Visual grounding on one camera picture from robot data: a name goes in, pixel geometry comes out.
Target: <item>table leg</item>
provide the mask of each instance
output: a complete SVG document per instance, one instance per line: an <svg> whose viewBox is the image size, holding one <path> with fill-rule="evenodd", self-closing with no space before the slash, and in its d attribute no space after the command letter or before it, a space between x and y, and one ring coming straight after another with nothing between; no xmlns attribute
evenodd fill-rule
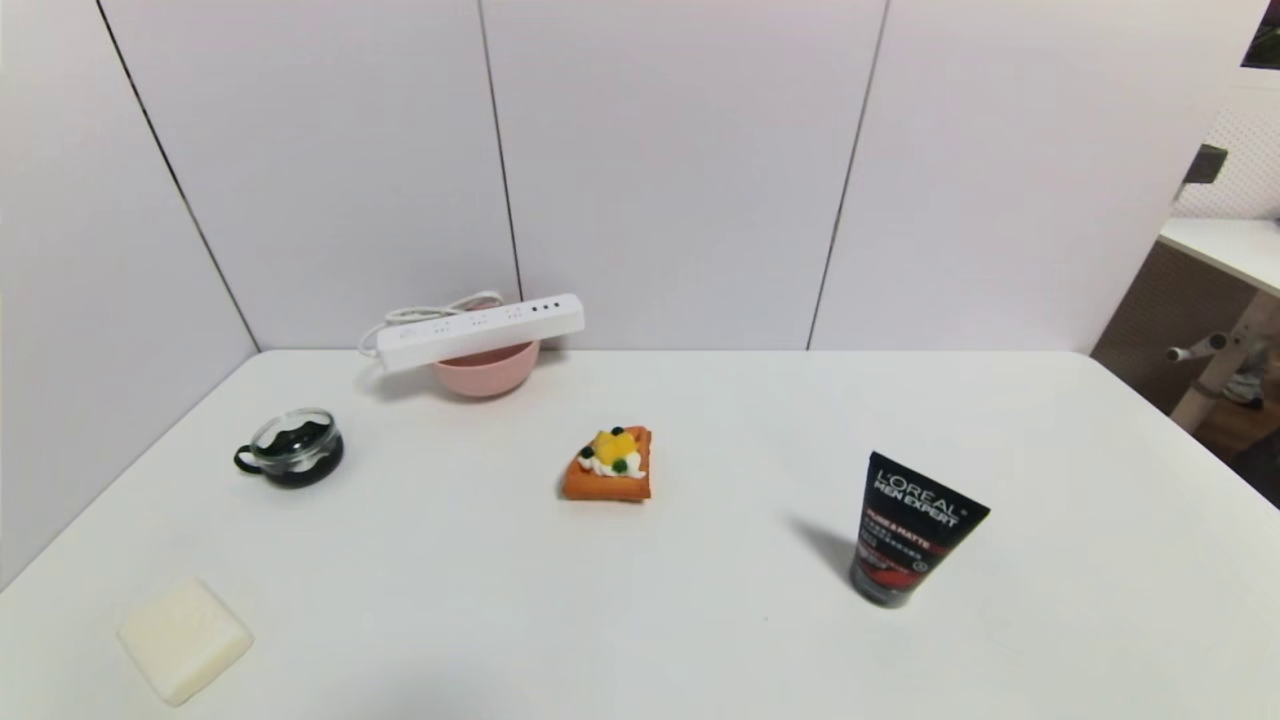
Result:
<svg viewBox="0 0 1280 720"><path fill-rule="evenodd" d="M1249 346L1280 320L1280 299L1258 291L1244 309L1239 322L1231 328L1226 347L1210 361L1201 377L1192 383L1178 407L1169 414L1174 423L1188 433L1194 433L1208 411L1213 409L1228 380L1249 354Z"/></svg>

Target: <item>yellow fruit topping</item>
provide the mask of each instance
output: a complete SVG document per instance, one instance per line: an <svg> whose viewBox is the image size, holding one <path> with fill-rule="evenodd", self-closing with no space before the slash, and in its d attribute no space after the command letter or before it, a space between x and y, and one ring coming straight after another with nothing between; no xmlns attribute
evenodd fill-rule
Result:
<svg viewBox="0 0 1280 720"><path fill-rule="evenodd" d="M622 460L636 451L636 438L631 433L611 434L598 433L591 441L591 450L604 466L611 466L616 460Z"/></svg>

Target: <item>pegboard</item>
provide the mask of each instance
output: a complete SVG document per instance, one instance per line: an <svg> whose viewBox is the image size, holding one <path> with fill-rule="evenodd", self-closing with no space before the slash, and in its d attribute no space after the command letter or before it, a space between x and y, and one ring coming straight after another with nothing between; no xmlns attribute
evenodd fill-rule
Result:
<svg viewBox="0 0 1280 720"><path fill-rule="evenodd" d="M1253 72L1280 77L1280 70ZM1226 164L1212 184L1184 187L1172 215L1280 218L1280 83L1233 87L1204 142L1225 147Z"/></svg>
<svg viewBox="0 0 1280 720"><path fill-rule="evenodd" d="M1169 363L1165 351L1231 329L1253 293L1245 282L1157 242L1092 357L1167 414L1208 359Z"/></svg>

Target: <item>cup handle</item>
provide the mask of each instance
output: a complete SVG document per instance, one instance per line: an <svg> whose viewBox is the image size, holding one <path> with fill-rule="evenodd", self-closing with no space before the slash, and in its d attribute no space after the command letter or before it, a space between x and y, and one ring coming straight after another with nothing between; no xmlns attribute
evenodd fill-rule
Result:
<svg viewBox="0 0 1280 720"><path fill-rule="evenodd" d="M236 466L252 475L261 475L262 474L261 468L259 468L257 465L250 465L248 462L241 460L241 455L244 455L246 452L248 452L250 456L252 457L252 452L250 451L250 447L247 445L242 445L241 448L236 451L236 457L232 457L232 460L236 461Z"/></svg>

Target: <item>l'oreal men expert tube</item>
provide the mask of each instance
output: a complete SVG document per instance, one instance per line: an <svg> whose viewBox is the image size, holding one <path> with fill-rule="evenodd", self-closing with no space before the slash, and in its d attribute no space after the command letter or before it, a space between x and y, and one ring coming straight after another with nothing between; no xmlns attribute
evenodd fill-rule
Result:
<svg viewBox="0 0 1280 720"><path fill-rule="evenodd" d="M872 452L863 527L849 577L863 597L901 607L991 512L959 492Z"/></svg>

